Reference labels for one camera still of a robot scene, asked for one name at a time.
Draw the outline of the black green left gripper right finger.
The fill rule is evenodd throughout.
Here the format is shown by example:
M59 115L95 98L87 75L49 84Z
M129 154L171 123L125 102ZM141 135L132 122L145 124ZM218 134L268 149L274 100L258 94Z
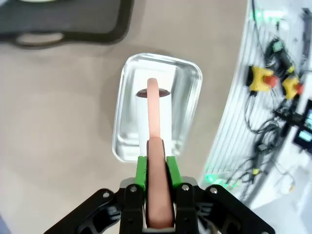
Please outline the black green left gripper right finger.
M166 158L176 205L175 232L197 234L198 224L222 234L273 234L275 230L221 185L200 188L180 175L174 156Z

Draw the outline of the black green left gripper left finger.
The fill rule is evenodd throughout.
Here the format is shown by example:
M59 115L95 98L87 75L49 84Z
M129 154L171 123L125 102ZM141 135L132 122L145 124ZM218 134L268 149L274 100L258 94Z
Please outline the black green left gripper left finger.
M141 234L146 191L147 157L137 160L136 176L121 182L117 192L100 189L46 234L102 234L120 223L120 234Z

